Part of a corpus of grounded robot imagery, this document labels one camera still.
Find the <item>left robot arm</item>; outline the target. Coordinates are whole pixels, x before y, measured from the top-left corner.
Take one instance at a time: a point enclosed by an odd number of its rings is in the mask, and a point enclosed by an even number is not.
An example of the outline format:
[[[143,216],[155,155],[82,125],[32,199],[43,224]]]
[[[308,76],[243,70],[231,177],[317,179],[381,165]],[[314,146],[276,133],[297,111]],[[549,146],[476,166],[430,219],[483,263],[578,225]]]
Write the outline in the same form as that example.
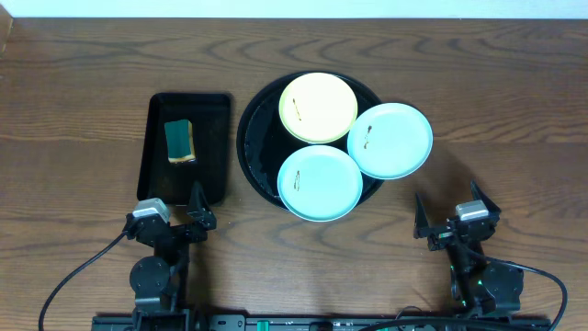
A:
[[[187,216],[190,223],[172,225],[171,212],[159,198],[139,201],[127,215],[126,236],[153,249],[130,272],[135,293],[134,330],[188,330],[194,326],[184,306],[189,247],[206,241],[208,231],[217,224],[198,182],[191,189]]]

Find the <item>green yellow sponge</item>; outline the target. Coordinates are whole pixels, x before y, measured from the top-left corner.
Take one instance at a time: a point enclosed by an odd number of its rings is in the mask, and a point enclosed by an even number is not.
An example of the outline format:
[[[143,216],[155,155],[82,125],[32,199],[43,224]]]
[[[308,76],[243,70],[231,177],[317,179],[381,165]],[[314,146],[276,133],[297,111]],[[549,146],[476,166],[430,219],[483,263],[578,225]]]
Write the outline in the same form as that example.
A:
[[[189,120],[166,122],[164,133],[170,163],[192,162],[196,159],[193,126]]]

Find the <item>mint plate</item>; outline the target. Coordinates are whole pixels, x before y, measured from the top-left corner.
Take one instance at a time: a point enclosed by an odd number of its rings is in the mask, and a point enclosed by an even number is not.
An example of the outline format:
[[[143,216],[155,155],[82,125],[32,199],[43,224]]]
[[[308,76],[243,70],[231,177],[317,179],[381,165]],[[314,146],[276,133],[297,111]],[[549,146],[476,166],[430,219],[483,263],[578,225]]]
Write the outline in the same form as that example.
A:
[[[433,130],[417,108],[384,103],[364,111],[347,136],[347,152],[369,177],[406,177],[424,164],[433,147]]]
[[[311,222],[337,220],[358,204],[363,178],[356,162],[328,145],[311,145],[279,168],[277,190],[286,208]]]

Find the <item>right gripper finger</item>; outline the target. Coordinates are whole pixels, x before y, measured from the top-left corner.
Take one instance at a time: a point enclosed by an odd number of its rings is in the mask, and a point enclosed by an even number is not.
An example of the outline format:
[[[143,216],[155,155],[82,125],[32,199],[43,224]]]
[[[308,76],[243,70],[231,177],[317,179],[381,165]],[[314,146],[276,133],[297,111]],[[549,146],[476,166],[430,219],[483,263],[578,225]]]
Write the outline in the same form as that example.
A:
[[[418,194],[415,195],[415,220],[413,227],[413,238],[425,238],[430,233],[429,223],[424,210],[424,205]]]
[[[470,191],[473,199],[481,200],[489,214],[500,214],[502,210],[480,189],[474,180],[470,181]]]

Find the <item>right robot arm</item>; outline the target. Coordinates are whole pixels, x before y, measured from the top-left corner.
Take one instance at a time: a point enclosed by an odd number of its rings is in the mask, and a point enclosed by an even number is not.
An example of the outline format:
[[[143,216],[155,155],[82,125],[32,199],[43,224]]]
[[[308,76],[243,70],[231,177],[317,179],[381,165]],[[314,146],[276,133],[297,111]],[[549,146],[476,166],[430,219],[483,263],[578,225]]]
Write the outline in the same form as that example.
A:
[[[444,250],[450,262],[451,295],[464,318],[503,318],[520,310],[524,272],[483,253],[481,243],[491,238],[501,209],[472,182],[472,201],[456,206],[456,215],[434,225],[416,197],[413,237],[425,238],[431,251]]]

